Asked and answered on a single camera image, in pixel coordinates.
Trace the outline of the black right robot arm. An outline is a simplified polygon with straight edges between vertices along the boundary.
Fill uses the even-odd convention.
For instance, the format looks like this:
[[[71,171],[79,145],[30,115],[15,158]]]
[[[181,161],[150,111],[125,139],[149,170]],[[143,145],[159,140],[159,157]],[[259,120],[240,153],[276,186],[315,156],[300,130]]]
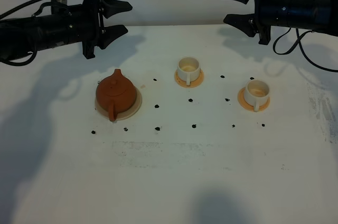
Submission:
[[[228,14],[223,21],[251,38],[258,34],[259,44],[267,45],[270,42],[273,26],[337,36],[337,0],[254,0],[254,3],[254,13]]]

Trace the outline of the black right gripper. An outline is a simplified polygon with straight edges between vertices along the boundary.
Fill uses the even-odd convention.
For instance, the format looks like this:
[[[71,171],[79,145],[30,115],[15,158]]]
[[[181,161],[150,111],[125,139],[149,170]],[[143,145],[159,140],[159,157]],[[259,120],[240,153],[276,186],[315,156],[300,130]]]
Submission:
[[[249,0],[232,0],[247,4]],[[259,33],[259,44],[267,45],[271,40],[271,27],[277,26],[278,17],[283,17],[281,12],[286,0],[254,0],[255,13],[238,15],[228,14],[223,22],[242,31],[248,37],[254,37]]]

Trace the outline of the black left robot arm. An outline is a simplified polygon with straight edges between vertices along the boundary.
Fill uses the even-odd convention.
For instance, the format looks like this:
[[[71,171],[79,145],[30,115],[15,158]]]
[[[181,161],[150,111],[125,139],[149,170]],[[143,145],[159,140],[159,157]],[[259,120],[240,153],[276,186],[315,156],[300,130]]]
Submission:
[[[38,51],[73,43],[81,43],[84,57],[92,59],[95,47],[103,50],[128,32],[124,25],[105,27],[103,19],[132,8],[118,0],[83,0],[72,6],[43,3],[31,17],[1,21],[1,62],[25,66]]]

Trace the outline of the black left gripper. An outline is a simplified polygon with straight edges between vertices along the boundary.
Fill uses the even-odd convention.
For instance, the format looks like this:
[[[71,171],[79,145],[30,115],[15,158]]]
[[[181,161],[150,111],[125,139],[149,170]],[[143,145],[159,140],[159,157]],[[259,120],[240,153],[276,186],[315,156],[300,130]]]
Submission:
[[[82,53],[86,59],[95,57],[94,49],[99,38],[98,6],[99,0],[83,0],[82,4],[69,6],[62,12],[63,43],[82,43]],[[119,0],[100,0],[100,8],[106,19],[133,9],[129,2]],[[106,27],[100,35],[100,48],[104,50],[127,33],[124,25]]]

